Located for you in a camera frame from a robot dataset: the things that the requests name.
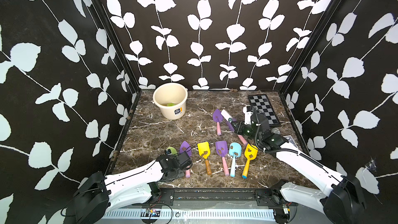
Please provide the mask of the lime square trowel wooden handle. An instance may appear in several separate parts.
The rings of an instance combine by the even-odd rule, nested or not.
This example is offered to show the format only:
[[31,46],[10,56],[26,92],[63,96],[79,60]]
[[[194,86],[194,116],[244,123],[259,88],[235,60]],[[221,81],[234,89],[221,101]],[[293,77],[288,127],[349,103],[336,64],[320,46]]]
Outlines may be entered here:
[[168,156],[171,155],[176,155],[178,154],[177,150],[174,147],[169,146],[166,150],[165,150],[165,154]]

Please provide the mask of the green white scrub brush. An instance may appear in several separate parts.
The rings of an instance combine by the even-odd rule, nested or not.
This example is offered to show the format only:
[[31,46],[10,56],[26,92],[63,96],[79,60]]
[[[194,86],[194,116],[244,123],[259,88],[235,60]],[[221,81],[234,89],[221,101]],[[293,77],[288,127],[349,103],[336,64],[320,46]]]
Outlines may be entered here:
[[224,119],[226,121],[228,121],[229,123],[237,123],[236,118],[233,118],[226,110],[222,110],[221,111],[222,116],[224,117]]

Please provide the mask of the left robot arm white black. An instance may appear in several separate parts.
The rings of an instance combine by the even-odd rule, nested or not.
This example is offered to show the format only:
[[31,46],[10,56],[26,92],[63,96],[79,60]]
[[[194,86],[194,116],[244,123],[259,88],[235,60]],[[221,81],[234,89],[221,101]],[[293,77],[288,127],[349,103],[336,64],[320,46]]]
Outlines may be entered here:
[[185,176],[192,166],[186,151],[159,155],[150,163],[119,174],[92,174],[72,198],[72,210],[78,224],[94,224],[106,213],[132,204],[146,203],[160,196],[159,182]]

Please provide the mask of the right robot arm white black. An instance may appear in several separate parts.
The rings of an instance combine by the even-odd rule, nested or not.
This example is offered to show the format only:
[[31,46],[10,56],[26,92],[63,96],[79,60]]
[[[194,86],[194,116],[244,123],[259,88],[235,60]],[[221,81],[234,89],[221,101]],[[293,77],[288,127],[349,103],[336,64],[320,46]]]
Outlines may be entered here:
[[334,224],[358,224],[366,209],[359,180],[332,170],[301,152],[286,138],[271,130],[267,117],[252,107],[249,122],[226,120],[238,135],[253,140],[247,148],[275,156],[309,179],[316,189],[281,181],[276,187],[277,199],[298,203],[323,214]]

